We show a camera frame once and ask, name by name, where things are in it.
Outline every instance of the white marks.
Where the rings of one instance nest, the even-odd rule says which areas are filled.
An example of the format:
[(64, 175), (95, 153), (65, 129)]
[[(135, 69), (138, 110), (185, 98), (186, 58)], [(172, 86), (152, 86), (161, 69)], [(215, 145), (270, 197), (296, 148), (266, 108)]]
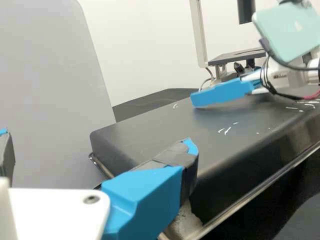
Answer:
[(316, 107), (315, 107), (315, 105), (313, 105), (313, 104), (305, 104), (305, 106), (311, 106), (311, 107), (313, 107), (313, 109), (316, 109)]
[(230, 131), (231, 127), (229, 127), (226, 131), (224, 131), (224, 135), (227, 135), (227, 133)]

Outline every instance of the gray panel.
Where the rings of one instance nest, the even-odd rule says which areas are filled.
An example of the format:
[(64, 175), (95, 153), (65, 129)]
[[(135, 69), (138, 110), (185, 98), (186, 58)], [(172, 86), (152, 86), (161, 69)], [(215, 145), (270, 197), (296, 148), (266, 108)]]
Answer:
[(89, 134), (115, 122), (75, 0), (0, 1), (0, 126), (13, 136), (14, 187), (93, 188)]
[(221, 54), (208, 62), (209, 66), (225, 65), (236, 61), (258, 59), (266, 56), (266, 52), (262, 47), (251, 48), (241, 51), (234, 51)]

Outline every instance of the white plastic part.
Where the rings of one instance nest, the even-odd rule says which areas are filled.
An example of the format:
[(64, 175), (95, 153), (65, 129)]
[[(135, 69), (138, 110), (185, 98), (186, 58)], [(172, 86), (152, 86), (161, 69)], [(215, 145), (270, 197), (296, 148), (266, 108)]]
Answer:
[(10, 188), (9, 195), (19, 240), (99, 240), (110, 211), (97, 190)]
[[(319, 67), (319, 58), (312, 59), (308, 63), (308, 68), (318, 68)], [(318, 83), (319, 82), (319, 71), (307, 71), (307, 79), (309, 83)]]
[(193, 25), (196, 57), (200, 68), (208, 67), (207, 45), (200, 0), (189, 0)]
[(0, 239), (17, 240), (8, 187), (9, 180), (6, 177), (0, 177)]

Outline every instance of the blue plastic fingertip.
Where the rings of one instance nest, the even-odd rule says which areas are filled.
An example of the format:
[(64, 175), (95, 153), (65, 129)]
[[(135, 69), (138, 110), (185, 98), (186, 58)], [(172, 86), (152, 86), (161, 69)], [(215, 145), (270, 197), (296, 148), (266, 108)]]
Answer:
[(8, 130), (6, 128), (2, 128), (0, 129), (0, 137), (4, 134), (7, 134), (8, 133)]
[(194, 156), (198, 156), (198, 154), (199, 154), (199, 150), (198, 150), (198, 147), (197, 147), (197, 145), (195, 145), (195, 143), (191, 140), (191, 138), (187, 138), (187, 139), (185, 139), (185, 140), (183, 140), (183, 143), (185, 144), (185, 145), (187, 145), (188, 146), (188, 154), (190, 154), (190, 155), (194, 155)]
[(210, 89), (205, 89), (191, 94), (190, 98), (196, 108), (206, 107), (211, 104), (225, 103), (251, 93), (256, 84), (251, 81), (241, 81), (240, 78), (223, 82)]

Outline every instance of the black cable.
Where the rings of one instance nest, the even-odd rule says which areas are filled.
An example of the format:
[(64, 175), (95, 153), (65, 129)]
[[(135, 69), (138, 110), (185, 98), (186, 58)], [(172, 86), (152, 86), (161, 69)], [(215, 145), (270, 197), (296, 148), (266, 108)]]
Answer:
[(280, 64), (283, 67), (286, 67), (288, 69), (296, 70), (296, 71), (302, 71), (302, 72), (309, 72), (309, 71), (320, 71), (320, 67), (300, 67), (300, 66), (292, 66), (285, 61), (279, 59), (275, 53), (272, 51), (269, 41), (266, 38), (262, 38), (259, 40), (261, 46), (263, 49), (268, 53), (270, 57), (272, 57), (278, 64)]
[(269, 77), (268, 77), (269, 60), (270, 60), (270, 56), (268, 56), (267, 59), (266, 59), (266, 82), (267, 82), (267, 85), (268, 85), (268, 87), (266, 87), (266, 88), (269, 90), (269, 92), (272, 93), (273, 95), (278, 95), (280, 97), (291, 99), (291, 100), (294, 100), (294, 101), (303, 100), (304, 99), (303, 97), (289, 95), (289, 94), (285, 94), (285, 93), (280, 93), (280, 92), (278, 92), (276, 90), (276, 88), (269, 81)]

